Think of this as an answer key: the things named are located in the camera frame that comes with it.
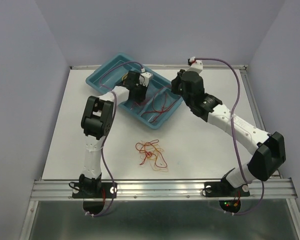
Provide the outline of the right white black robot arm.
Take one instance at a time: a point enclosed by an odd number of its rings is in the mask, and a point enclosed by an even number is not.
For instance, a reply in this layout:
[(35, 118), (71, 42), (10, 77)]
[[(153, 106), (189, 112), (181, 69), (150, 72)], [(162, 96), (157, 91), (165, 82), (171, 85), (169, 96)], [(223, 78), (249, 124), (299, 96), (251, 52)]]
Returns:
[(238, 187), (254, 180), (267, 181), (286, 161), (283, 135), (268, 133), (232, 114), (221, 100), (205, 92), (203, 78), (197, 72), (180, 70), (171, 82), (171, 91), (183, 98), (195, 116), (229, 134), (252, 155), (249, 162), (222, 177), (223, 194), (232, 195)]

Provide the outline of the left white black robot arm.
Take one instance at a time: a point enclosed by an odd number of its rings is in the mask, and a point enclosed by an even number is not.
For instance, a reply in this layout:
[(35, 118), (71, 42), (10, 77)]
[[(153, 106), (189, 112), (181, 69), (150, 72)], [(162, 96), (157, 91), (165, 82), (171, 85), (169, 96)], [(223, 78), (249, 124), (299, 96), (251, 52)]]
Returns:
[(73, 198), (98, 198), (105, 194), (102, 190), (102, 152), (117, 107), (126, 101), (143, 102), (152, 79), (153, 74), (145, 69), (141, 73), (130, 70), (107, 93), (88, 97), (80, 123), (85, 135), (83, 170), (78, 182), (69, 183)]

